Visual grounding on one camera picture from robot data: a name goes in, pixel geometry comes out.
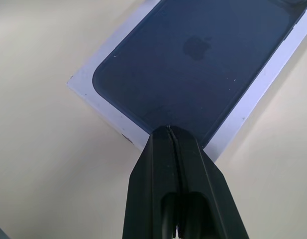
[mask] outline black plastic part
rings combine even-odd
[[[307,0],[162,0],[98,66],[95,90],[148,133],[205,146],[307,9]]]
[[[123,239],[246,239],[224,176],[178,127],[153,131],[128,188]]]

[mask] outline black holder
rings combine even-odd
[[[224,176],[178,127],[160,127],[129,180],[123,239],[249,238]]]

